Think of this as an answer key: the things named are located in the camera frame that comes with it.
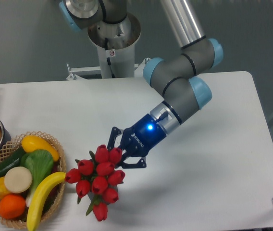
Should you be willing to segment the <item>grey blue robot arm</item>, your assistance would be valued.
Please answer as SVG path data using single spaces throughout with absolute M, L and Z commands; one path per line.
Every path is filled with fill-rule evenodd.
M 133 126 L 112 129 L 107 148 L 113 149 L 121 137 L 124 152 L 117 167 L 146 167 L 149 151 L 211 100 L 211 90 L 199 74 L 223 59 L 220 43 L 206 37 L 190 1 L 163 0 L 161 5 L 181 53 L 169 62 L 161 58 L 145 62 L 143 77 L 163 101 Z M 97 47 L 102 78 L 135 75 L 141 28 L 125 0 L 62 0 L 59 7 L 71 29 L 87 29 Z

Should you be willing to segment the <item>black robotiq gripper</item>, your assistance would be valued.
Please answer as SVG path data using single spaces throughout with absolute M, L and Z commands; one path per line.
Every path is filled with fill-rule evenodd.
M 150 114 L 146 114 L 125 130 L 112 127 L 107 144 L 108 149 L 115 147 L 116 139 L 120 135 L 122 138 L 119 147 L 125 152 L 115 168 L 123 169 L 146 168 L 146 155 L 166 137 L 166 133 Z M 125 160 L 130 157 L 140 157 L 140 159 L 136 163 L 126 163 Z

